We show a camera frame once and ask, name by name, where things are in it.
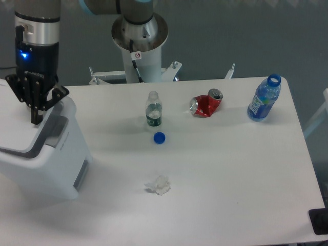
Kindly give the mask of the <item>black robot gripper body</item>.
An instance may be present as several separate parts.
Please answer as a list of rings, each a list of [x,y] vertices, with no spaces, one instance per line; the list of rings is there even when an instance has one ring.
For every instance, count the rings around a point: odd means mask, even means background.
[[[16,75],[20,80],[28,80],[30,95],[33,86],[41,84],[42,92],[49,92],[58,84],[57,68],[59,43],[52,45],[33,45],[25,42],[15,43]]]

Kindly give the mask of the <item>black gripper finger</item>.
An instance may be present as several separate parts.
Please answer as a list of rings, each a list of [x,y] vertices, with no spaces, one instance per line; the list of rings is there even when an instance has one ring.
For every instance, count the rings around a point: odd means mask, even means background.
[[[10,74],[5,77],[6,82],[14,92],[21,103],[31,106],[30,84],[28,80],[20,80],[16,74]]]
[[[47,111],[58,103],[65,96],[69,95],[69,90],[58,84],[55,84],[51,90],[51,98],[48,99],[49,92],[42,92],[41,84],[35,84],[33,86],[32,97],[30,102],[31,109],[31,123],[38,125],[42,122],[43,116],[39,114],[39,111]]]

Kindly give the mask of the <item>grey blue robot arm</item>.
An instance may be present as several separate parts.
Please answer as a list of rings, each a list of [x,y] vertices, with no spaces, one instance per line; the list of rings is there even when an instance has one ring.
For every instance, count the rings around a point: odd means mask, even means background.
[[[119,34],[128,50],[141,51],[158,27],[152,1],[79,1],[82,16],[117,15]],[[30,109],[30,122],[38,125],[43,113],[69,91],[59,85],[59,28],[61,1],[15,1],[15,73],[5,80],[21,103]]]

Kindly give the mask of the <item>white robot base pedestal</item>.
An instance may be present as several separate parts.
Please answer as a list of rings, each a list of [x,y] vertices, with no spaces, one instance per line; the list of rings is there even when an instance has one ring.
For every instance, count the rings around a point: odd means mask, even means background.
[[[179,81],[177,76],[182,63],[173,61],[162,66],[162,46],[168,38],[168,25],[157,13],[144,24],[128,22],[120,16],[113,24],[112,38],[120,48],[124,70],[93,72],[90,67],[90,85],[112,84],[125,79],[126,83],[156,83]]]

